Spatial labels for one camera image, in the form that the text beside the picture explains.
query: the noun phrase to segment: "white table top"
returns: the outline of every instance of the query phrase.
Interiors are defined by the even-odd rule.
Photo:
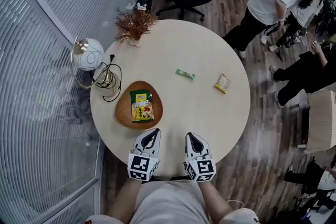
[[[250,108],[249,83],[240,59],[220,36],[183,20],[160,20],[142,40],[141,48],[114,42],[103,61],[109,62],[110,54],[115,54],[113,63],[122,69],[121,94],[132,82],[144,80],[161,98],[163,116],[156,126],[161,130],[161,162],[155,175],[186,174],[187,132],[206,139],[213,159],[220,161],[239,140]],[[176,75],[177,68],[194,73],[195,80]],[[231,81],[226,94],[213,87],[221,73]],[[124,127],[115,119],[118,99],[105,102],[95,87],[91,89],[98,133],[112,153],[127,163],[142,131]]]

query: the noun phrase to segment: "wooden plate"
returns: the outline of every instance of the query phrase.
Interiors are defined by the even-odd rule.
[[[144,123],[132,122],[131,94],[130,91],[148,90],[152,93],[154,121]],[[124,126],[133,129],[150,129],[158,124],[163,114],[161,99],[155,89],[145,81],[135,81],[124,91],[116,107],[116,118]]]

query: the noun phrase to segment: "small snack packet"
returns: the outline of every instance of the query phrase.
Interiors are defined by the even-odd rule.
[[[180,69],[177,69],[176,72],[175,72],[175,74],[184,76],[184,77],[192,79],[192,80],[195,79],[195,74],[189,74],[188,72],[182,71]]]
[[[132,122],[154,120],[152,93],[148,90],[131,91]]]
[[[220,74],[217,83],[214,85],[222,93],[226,93],[226,89],[229,88],[231,81],[224,75]]]

